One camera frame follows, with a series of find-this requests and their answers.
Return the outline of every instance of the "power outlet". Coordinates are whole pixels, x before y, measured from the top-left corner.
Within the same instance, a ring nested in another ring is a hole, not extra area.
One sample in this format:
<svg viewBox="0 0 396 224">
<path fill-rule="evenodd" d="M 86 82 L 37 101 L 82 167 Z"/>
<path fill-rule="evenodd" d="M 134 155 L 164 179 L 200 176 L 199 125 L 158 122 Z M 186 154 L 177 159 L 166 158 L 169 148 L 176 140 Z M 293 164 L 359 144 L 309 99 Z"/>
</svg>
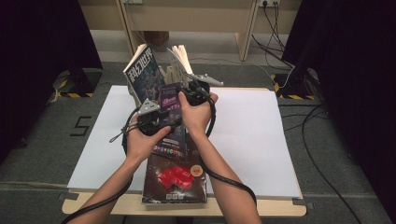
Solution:
<svg viewBox="0 0 396 224">
<path fill-rule="evenodd" d="M 267 2 L 267 7 L 275 7 L 276 4 L 279 7 L 279 4 L 280 4 L 280 0 L 260 0 L 259 7 L 262 7 L 262 3 L 264 1 Z"/>
</svg>

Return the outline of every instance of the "book cover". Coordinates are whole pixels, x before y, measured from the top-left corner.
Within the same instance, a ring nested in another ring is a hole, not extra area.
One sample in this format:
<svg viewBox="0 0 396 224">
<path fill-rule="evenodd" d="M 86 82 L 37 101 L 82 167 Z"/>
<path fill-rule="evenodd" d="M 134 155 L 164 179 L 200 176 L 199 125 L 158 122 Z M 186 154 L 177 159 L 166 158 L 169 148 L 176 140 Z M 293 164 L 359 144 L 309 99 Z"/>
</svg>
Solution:
<svg viewBox="0 0 396 224">
<path fill-rule="evenodd" d="M 177 88 L 181 83 L 161 86 L 161 124 L 181 119 Z M 196 147 L 188 147 L 181 123 L 154 147 L 148 157 L 142 203 L 205 203 L 206 180 Z"/>
<path fill-rule="evenodd" d="M 165 83 L 150 46 L 140 45 L 137 48 L 123 74 L 136 106 L 141 106 L 146 99 L 158 104 L 159 89 Z"/>
</svg>

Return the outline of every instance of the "person's right hand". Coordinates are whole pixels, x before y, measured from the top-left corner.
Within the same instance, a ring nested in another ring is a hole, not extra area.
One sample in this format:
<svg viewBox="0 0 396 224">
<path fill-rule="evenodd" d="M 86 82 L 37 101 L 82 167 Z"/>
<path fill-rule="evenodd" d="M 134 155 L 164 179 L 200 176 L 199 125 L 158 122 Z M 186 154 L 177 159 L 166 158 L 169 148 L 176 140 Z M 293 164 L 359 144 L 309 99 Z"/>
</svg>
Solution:
<svg viewBox="0 0 396 224">
<path fill-rule="evenodd" d="M 212 98 L 215 103 L 219 97 L 213 93 L 209 93 L 210 98 Z M 183 118 L 183 123 L 186 125 L 187 130 L 190 134 L 200 134 L 205 133 L 206 126 L 211 119 L 211 111 L 209 102 L 205 102 L 201 105 L 192 106 L 187 101 L 186 95 L 181 91 L 178 93 L 178 99 L 181 104 L 181 117 Z"/>
</svg>

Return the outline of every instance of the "white surface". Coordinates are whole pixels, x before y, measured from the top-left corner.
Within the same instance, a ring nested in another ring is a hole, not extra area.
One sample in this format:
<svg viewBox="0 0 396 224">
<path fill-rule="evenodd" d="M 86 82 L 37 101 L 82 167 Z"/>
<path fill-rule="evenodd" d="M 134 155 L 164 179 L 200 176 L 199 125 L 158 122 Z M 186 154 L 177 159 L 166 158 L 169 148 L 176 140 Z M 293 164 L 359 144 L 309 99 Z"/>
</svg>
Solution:
<svg viewBox="0 0 396 224">
<path fill-rule="evenodd" d="M 212 88 L 219 95 L 210 139 L 242 181 L 258 196 L 300 197 L 282 121 L 272 91 Z M 125 158 L 120 133 L 134 109 L 126 86 L 113 86 L 67 187 L 98 189 Z M 146 163 L 134 174 L 130 189 L 142 190 Z M 210 181 L 208 193 L 213 193 Z"/>
</svg>

